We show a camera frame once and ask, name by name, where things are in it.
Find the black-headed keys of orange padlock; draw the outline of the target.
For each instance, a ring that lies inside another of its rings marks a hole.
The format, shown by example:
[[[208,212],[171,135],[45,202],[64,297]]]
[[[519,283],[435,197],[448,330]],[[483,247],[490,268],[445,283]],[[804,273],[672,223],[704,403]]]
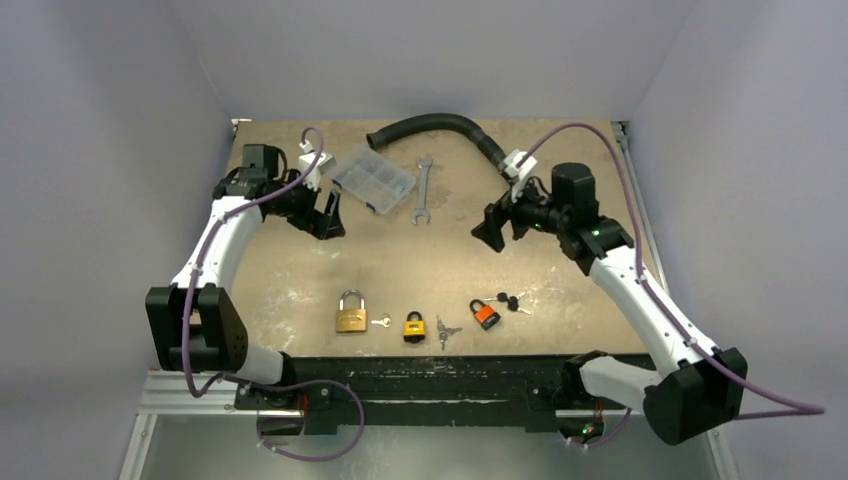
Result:
[[[510,295],[506,292],[499,292],[494,297],[484,298],[484,301],[497,301],[504,303],[507,306],[507,309],[512,312],[518,312],[526,315],[532,315],[533,312],[528,310],[520,305],[520,301],[526,295],[525,292],[521,292],[517,295]]]

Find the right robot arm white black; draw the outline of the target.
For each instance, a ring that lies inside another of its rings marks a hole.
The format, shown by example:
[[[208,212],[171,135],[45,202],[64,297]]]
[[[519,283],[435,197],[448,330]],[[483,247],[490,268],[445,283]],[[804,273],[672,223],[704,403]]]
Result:
[[[496,252],[528,230],[556,236],[562,252],[591,278],[624,314],[648,350],[651,370],[601,351],[568,360],[556,396],[576,407],[597,397],[641,412],[657,437],[678,445],[738,419],[748,364],[735,348],[723,350],[672,307],[637,257],[636,244],[616,220],[601,214],[596,182],[581,163],[551,171],[552,190],[533,186],[489,204],[471,234]]]

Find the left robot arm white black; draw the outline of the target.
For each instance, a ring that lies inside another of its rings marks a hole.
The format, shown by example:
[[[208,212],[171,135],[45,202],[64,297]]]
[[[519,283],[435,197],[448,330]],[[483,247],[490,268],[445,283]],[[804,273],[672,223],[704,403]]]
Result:
[[[318,240],[345,234],[338,193],[329,195],[323,209],[315,206],[321,176],[334,167],[334,156],[307,140],[300,148],[290,167],[276,146],[245,145],[241,164],[213,188],[210,217],[189,260],[167,285],[151,288],[145,297],[159,364],[183,372],[194,397],[207,390],[194,383],[194,374],[211,372],[260,384],[260,397],[275,409],[297,399],[291,356],[250,340],[230,291],[247,246],[270,216]]]

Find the orange black padlock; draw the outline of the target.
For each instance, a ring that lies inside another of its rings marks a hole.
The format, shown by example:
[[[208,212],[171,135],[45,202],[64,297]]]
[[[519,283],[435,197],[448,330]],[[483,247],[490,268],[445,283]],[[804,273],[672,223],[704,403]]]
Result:
[[[481,299],[473,299],[469,302],[469,309],[480,327],[488,331],[497,325],[501,315],[488,303]]]

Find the silver keys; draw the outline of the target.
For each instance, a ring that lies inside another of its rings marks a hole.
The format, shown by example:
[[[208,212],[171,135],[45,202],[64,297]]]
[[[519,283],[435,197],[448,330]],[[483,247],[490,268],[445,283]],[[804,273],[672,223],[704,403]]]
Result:
[[[436,316],[437,319],[437,331],[438,331],[438,340],[440,342],[441,350],[444,351],[446,348],[446,344],[449,338],[456,333],[462,332],[462,327],[448,327],[443,322],[440,315]]]

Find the brass padlock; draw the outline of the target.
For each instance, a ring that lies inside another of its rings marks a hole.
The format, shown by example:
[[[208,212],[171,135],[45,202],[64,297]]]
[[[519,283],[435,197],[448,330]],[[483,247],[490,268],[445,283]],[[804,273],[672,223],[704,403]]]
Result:
[[[359,334],[367,331],[366,300],[360,291],[349,289],[341,294],[334,329],[337,334]]]

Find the yellow padlock black shackle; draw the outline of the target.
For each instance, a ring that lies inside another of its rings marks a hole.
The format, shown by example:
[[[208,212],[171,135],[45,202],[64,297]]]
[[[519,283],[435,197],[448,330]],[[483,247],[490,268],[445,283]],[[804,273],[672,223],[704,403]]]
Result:
[[[426,323],[420,312],[410,311],[403,326],[403,340],[405,343],[417,344],[426,339]]]

